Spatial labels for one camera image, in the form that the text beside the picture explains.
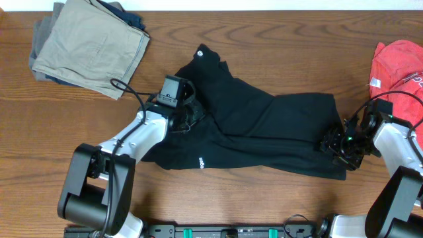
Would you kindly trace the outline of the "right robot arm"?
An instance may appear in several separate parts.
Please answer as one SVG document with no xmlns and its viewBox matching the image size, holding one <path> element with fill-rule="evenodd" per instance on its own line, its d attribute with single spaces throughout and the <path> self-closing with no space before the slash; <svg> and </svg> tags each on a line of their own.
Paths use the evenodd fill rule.
<svg viewBox="0 0 423 238">
<path fill-rule="evenodd" d="M 357 156 L 373 154 L 384 160 L 390 180 L 362 216 L 334 214 L 325 218 L 315 237 L 421 237 L 422 150 L 407 121 L 384 112 L 369 112 L 352 137 L 340 142 L 338 155 L 347 165 Z"/>
</svg>

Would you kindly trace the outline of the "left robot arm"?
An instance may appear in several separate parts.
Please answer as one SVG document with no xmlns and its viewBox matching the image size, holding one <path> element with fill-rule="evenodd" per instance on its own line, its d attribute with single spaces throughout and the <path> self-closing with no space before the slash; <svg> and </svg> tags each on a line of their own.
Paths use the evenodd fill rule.
<svg viewBox="0 0 423 238">
<path fill-rule="evenodd" d="M 142 237 L 144 223 L 130 212 L 135 166 L 171 132 L 188 132 L 206 114 L 200 102 L 148 101 L 119 134 L 73 152 L 58 216 L 75 223 L 64 237 Z"/>
</svg>

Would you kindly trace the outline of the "red printed t-shirt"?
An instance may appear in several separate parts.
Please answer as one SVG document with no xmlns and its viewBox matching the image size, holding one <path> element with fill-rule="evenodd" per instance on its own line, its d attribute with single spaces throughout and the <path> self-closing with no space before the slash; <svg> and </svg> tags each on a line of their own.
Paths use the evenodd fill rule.
<svg viewBox="0 0 423 238">
<path fill-rule="evenodd" d="M 408 40 L 379 43 L 369 74 L 371 97 L 393 103 L 393 116 L 415 125 L 422 119 L 422 47 Z"/>
</svg>

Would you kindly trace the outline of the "black t-shirt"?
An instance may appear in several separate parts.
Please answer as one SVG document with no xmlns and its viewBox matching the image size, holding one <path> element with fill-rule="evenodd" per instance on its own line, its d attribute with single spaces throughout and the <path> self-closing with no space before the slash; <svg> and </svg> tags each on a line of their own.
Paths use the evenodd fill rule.
<svg viewBox="0 0 423 238">
<path fill-rule="evenodd" d="M 205 44 L 177 75 L 193 82 L 206 115 L 188 132 L 167 134 L 144 161 L 167 170 L 265 166 L 346 178 L 346 169 L 320 148 L 325 134 L 341 123 L 332 94 L 271 95 L 232 76 Z"/>
</svg>

